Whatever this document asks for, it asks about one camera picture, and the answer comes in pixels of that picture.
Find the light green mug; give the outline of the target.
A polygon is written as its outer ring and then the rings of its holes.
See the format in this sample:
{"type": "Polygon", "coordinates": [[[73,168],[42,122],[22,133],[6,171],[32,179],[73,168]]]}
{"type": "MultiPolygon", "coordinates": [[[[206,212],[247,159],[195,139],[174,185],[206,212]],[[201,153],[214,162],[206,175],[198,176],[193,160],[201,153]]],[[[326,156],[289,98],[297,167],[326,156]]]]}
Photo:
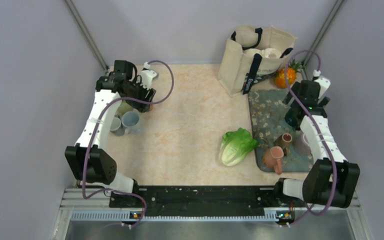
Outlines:
{"type": "Polygon", "coordinates": [[[133,110],[134,108],[130,106],[126,101],[122,101],[119,107],[117,108],[116,114],[122,117],[125,113],[133,110]]]}

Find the white grey mug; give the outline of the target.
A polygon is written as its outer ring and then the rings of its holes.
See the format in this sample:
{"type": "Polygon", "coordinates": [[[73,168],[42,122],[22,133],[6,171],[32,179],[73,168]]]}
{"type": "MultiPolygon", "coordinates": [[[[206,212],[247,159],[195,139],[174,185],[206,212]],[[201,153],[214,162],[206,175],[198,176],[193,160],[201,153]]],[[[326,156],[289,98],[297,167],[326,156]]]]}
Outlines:
{"type": "Polygon", "coordinates": [[[121,117],[124,134],[139,134],[143,130],[141,116],[136,111],[128,111],[121,117]]]}

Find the grey blue mug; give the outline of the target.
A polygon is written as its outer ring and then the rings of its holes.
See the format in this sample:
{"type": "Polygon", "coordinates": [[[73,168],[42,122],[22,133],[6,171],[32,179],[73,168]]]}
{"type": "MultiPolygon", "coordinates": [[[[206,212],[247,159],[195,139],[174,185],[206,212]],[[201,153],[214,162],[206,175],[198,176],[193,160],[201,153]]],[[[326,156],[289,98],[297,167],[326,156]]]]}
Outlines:
{"type": "Polygon", "coordinates": [[[114,116],[111,125],[110,125],[110,132],[113,133],[115,136],[123,136],[125,134],[125,130],[122,125],[122,121],[119,118],[119,116],[114,116]]]}

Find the pink mug large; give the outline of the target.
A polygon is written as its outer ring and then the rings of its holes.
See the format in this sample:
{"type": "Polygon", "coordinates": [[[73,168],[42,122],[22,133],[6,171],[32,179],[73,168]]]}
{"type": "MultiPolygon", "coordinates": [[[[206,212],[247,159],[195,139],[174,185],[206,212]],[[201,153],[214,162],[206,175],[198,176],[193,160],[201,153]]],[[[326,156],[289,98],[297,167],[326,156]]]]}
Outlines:
{"type": "Polygon", "coordinates": [[[274,146],[264,152],[262,161],[266,167],[274,169],[274,172],[280,175],[283,173],[283,157],[283,149],[280,146],[274,146]]]}

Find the dark teal mug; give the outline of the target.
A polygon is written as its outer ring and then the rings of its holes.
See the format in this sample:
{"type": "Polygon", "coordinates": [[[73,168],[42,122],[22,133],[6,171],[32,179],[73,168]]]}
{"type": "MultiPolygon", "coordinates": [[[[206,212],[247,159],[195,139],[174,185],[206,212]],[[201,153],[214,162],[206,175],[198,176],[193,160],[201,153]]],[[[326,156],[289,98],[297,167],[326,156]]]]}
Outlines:
{"type": "Polygon", "coordinates": [[[297,108],[290,108],[284,116],[285,122],[294,128],[296,131],[299,131],[301,122],[302,122],[302,111],[297,108]]]}

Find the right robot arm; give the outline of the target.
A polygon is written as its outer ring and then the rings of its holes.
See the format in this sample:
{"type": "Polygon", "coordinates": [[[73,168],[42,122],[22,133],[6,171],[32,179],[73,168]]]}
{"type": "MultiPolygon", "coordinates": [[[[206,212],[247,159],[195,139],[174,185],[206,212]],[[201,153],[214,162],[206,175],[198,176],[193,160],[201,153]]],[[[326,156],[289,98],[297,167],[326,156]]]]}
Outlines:
{"type": "Polygon", "coordinates": [[[324,93],[331,82],[323,76],[295,82],[282,101],[289,106],[285,122],[306,137],[313,166],[304,180],[280,178],[273,200],[287,206],[293,199],[308,204],[348,208],[360,176],[360,168],[341,153],[329,128],[324,93]]]}

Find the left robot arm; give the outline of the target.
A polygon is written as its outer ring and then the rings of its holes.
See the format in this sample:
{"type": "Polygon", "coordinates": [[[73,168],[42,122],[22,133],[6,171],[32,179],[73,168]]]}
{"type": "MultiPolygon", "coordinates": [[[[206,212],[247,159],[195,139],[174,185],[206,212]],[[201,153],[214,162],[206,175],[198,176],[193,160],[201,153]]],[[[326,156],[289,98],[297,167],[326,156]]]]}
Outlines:
{"type": "Polygon", "coordinates": [[[129,207],[140,202],[135,181],[118,173],[116,161],[107,153],[107,140],[117,110],[123,101],[139,112],[147,112],[156,90],[151,87],[158,73],[145,62],[141,71],[127,60],[115,60],[113,70],[95,84],[92,109],[80,137],[67,146],[64,156],[76,180],[122,192],[121,200],[129,207]]]}

